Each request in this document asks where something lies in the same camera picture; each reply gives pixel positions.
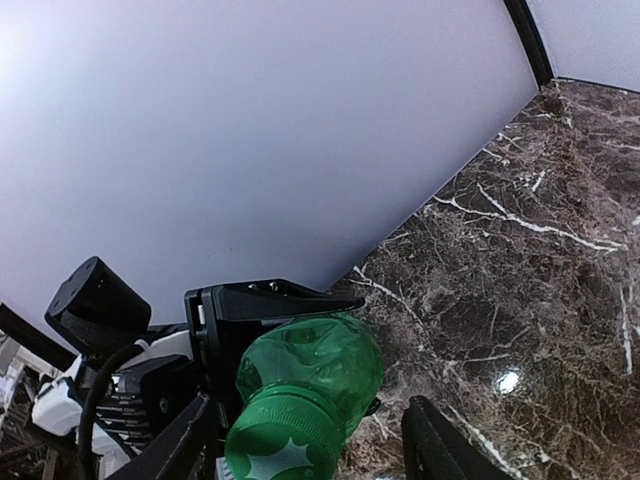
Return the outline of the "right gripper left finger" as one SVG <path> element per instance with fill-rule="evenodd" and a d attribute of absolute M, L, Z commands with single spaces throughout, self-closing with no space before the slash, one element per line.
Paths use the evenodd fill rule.
<path fill-rule="evenodd" d="M 216 479 L 217 413 L 199 394 L 139 456 L 108 479 Z"/>

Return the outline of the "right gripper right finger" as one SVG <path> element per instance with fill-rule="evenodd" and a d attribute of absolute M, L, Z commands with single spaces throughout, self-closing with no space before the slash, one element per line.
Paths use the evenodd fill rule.
<path fill-rule="evenodd" d="M 424 396 L 404 411 L 402 440 L 409 480 L 510 480 L 474 448 Z"/>

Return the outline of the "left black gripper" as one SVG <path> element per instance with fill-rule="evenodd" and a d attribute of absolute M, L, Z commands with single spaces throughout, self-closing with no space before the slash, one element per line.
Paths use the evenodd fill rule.
<path fill-rule="evenodd" d="M 283 279 L 192 289 L 184 295 L 200 389 L 211 396 L 217 435 L 227 437 L 243 408 L 235 382 L 242 355 L 286 318 L 361 308 L 365 300 L 318 292 Z"/>

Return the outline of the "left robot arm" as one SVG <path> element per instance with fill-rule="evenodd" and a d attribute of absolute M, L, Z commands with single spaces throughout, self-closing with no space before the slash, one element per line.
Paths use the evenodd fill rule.
<path fill-rule="evenodd" d="M 26 430 L 71 454 L 82 479 L 227 479 L 224 443 L 243 403 L 240 360 L 297 318 L 360 308 L 361 298 L 282 280 L 188 291 L 185 321 L 155 326 L 151 307 L 98 257 L 65 280 L 44 335 L 8 307 L 1 328 L 48 367 Z"/>

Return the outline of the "green plastic bottle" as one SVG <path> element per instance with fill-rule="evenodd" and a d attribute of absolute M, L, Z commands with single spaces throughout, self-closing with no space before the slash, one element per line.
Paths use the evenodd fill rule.
<path fill-rule="evenodd" d="M 383 383 L 370 327 L 347 313 L 296 318 L 243 354 L 243 410 L 224 455 L 236 479 L 331 479 Z"/>

